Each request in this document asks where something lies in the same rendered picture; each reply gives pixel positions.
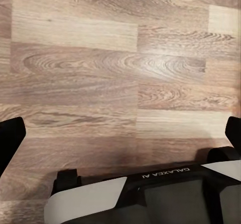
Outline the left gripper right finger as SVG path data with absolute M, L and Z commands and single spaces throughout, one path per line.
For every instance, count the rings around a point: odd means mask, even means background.
M 228 118 L 225 135 L 241 157 L 241 119 L 230 116 Z

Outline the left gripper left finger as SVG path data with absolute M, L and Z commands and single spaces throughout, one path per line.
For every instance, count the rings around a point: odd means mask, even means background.
M 26 135 L 22 117 L 0 122 L 0 177 Z

